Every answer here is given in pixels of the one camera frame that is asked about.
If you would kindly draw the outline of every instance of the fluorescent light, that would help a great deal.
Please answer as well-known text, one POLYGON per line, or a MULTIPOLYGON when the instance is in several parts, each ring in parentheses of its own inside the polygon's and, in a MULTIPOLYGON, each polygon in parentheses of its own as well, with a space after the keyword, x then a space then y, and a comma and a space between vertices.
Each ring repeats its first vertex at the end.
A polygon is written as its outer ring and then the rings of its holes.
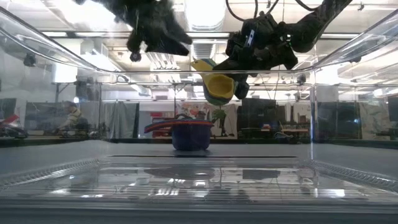
POLYGON ((391 91, 388 92, 389 95, 397 94, 397 93, 398 93, 398 88, 393 89, 393 90, 391 90, 391 91))
POLYGON ((73 83, 76 81, 77 72, 77 67, 56 63, 53 81, 55 83, 73 83))
POLYGON ((67 189, 59 189, 59 190, 53 190, 51 191, 52 194, 66 194, 68 193, 67 189))
POLYGON ((371 91, 348 91, 348 92, 345 92, 343 94, 346 94, 346 95, 363 95, 363 94, 368 94, 368 93, 371 93, 371 91))
POLYGON ((374 91, 373 91, 373 95, 374 95, 375 97, 383 96, 383 95, 384 95, 384 90, 383 90, 383 89, 374 90, 374 91))
POLYGON ((157 86, 162 86, 162 85, 173 85, 173 83, 136 83, 136 85, 157 85, 157 86))
POLYGON ((196 187, 198 187, 198 186, 205 186, 206 185, 206 182, 204 182, 204 181, 195 181, 195 186, 196 187))
POLYGON ((66 32, 43 32, 48 37, 68 37, 66 32))
POLYGON ((98 68, 106 69, 109 71, 119 71, 120 69, 115 66, 114 63, 112 63, 109 58, 105 57, 103 54, 100 54, 99 52, 96 53, 96 55, 81 55, 83 59, 85 59, 87 62, 97 66, 98 68))
POLYGON ((228 40, 193 40, 194 44, 226 44, 228 40))
POLYGON ((225 9, 226 4, 222 0, 185 0, 184 13, 191 30, 209 30, 222 26, 225 9))
POLYGON ((129 37, 130 32, 76 32, 77 37, 129 37))
POLYGON ((73 1, 59 0, 53 3, 65 19, 73 24, 84 22, 90 26, 91 30, 107 29, 115 25, 116 16, 98 2, 87 0, 82 5, 78 5, 73 1))
POLYGON ((322 34, 321 38, 341 38, 341 39, 352 39, 358 36, 358 34, 322 34))
POLYGON ((187 32, 192 38, 228 38, 229 32, 187 32))

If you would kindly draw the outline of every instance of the ventilation duct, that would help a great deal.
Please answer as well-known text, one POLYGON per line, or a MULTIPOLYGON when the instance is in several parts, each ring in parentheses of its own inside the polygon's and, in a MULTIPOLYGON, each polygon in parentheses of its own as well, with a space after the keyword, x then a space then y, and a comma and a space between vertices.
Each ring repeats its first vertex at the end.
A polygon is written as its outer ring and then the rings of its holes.
MULTIPOLYGON (((191 32, 220 32, 225 18, 224 0, 185 0, 185 18, 191 32)), ((195 59, 213 58, 215 44, 192 44, 195 59)))
MULTIPOLYGON (((150 70, 153 72, 162 72, 162 71, 171 71, 175 70, 180 71, 180 67, 174 60, 174 56, 170 54, 162 54, 155 52, 148 52, 147 56, 151 62, 150 70)), ((170 74, 162 74, 150 75, 155 82, 159 83, 179 83, 181 82, 179 73, 170 73, 170 74)))

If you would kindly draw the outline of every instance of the ceiling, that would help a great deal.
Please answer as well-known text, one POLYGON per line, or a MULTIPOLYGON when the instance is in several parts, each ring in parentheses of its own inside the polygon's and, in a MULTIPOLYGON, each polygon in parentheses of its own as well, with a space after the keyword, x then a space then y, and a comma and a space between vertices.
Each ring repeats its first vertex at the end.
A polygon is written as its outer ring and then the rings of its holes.
MULTIPOLYGON (((304 0, 303 2, 310 7, 316 7, 321 3, 322 0, 304 0)), ((177 21, 182 27, 185 28, 187 32, 192 32, 192 28, 189 27, 188 22, 185 18, 184 8, 185 4, 192 4, 194 0, 174 0, 174 11, 177 21)), ((231 9, 235 14, 242 18, 253 17, 254 12, 254 1, 253 0, 229 0, 231 9)), ((268 10, 268 0, 259 1, 259 10, 268 10)), ((398 8, 398 0, 354 0, 326 29, 325 33, 333 34, 358 34, 366 30, 368 27, 372 26, 376 22, 380 21, 382 18, 386 17, 388 14, 392 13, 398 8), (364 5, 362 10, 359 10, 361 4, 364 5)), ((201 19, 209 19, 209 15, 213 12, 213 8, 218 5, 224 6, 224 0, 201 0, 201 4, 195 5, 197 8, 196 13, 203 15, 201 19)), ((28 22, 30 25, 34 26, 36 29, 47 32, 48 34, 52 32, 56 34, 57 32, 93 32, 93 31, 106 31, 106 32, 125 32, 128 34, 130 27, 125 24, 117 24, 112 19, 107 18, 104 13, 103 16, 93 17, 94 14, 89 16, 80 16, 77 19, 77 15, 84 15, 86 8, 79 8, 81 6, 74 5, 72 0, 0 0, 0 6, 4 7, 11 13, 20 17, 21 19, 28 22)), ((240 30, 242 22, 236 20, 226 9, 220 11, 220 13, 225 13, 222 26, 217 32, 235 32, 240 30)), ((274 19, 279 21, 285 21, 286 23, 294 23, 300 20, 303 16, 308 14, 304 8, 300 7, 294 0, 281 0, 272 12, 274 19)), ((151 55, 142 55, 142 60, 140 62, 131 62, 129 59, 130 53, 125 47, 127 37, 126 34, 118 37, 86 37, 92 40, 95 44, 100 43, 103 47, 107 49, 107 57, 111 63, 115 64, 120 70, 125 71, 149 71, 153 70, 155 66, 154 57, 151 55)), ((209 44, 211 36, 209 39, 196 40, 196 49, 203 47, 213 46, 213 53, 211 54, 213 60, 217 63, 222 62, 226 56, 224 54, 226 48, 226 38, 218 39, 214 45, 209 44)), ((59 40, 60 43, 65 45, 65 41, 68 39, 63 38, 59 40)), ((296 54, 299 60, 299 65, 297 68, 307 67, 311 64, 312 60, 316 56, 323 56, 330 54, 332 51, 341 47, 348 41, 346 38, 334 39, 327 38, 318 41, 314 49, 305 54, 296 54)), ((177 67, 176 70, 191 70, 189 63, 193 60, 191 56, 189 57, 179 57, 173 56, 172 62, 175 62, 177 67)), ((343 70, 345 76, 351 76, 348 71, 343 70)), ((268 74, 267 77, 275 79, 271 81, 272 83, 277 83, 280 76, 278 74, 268 74)), ((146 78, 139 80, 140 82, 146 81, 146 78)), ((249 83, 263 83, 264 78, 256 77, 249 78, 249 83)))

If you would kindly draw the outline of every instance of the table surface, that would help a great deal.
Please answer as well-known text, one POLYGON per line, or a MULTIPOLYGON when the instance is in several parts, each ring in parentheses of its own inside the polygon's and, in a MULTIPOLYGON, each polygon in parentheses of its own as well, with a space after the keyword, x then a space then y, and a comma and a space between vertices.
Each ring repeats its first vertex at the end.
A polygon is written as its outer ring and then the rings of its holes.
MULTIPOLYGON (((294 156, 398 179, 398 150, 334 144, 210 144, 209 157, 294 156)), ((65 144, 0 148, 0 175, 106 156, 174 157, 171 144, 128 144, 87 140, 65 144)))

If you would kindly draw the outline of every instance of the person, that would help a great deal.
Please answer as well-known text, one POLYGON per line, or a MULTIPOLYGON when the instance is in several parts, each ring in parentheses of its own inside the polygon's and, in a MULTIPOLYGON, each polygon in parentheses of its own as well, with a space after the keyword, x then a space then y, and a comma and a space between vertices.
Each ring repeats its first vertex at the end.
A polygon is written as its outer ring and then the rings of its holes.
POLYGON ((63 106, 65 108, 65 111, 69 113, 68 118, 56 129, 56 133, 59 133, 60 130, 75 128, 81 118, 81 111, 77 107, 76 103, 66 101, 63 103, 63 106))

